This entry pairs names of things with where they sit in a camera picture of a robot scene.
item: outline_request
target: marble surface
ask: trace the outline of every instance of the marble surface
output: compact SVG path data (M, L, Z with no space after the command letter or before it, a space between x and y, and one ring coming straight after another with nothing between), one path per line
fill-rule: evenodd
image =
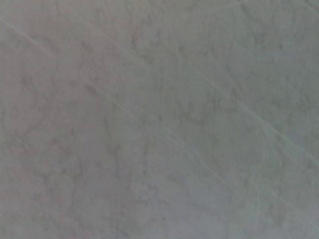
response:
M315 0L1 0L0 238L317 239Z

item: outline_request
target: wall surface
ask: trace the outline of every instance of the wall surface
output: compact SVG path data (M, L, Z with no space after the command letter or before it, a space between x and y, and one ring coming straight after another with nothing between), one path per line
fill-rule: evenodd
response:
M0 0L1 239L318 239L319 1Z

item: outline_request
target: white marble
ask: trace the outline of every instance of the white marble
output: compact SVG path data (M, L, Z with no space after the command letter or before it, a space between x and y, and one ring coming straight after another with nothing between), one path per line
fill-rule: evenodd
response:
M318 238L317 3L245 2L0 1L0 238Z

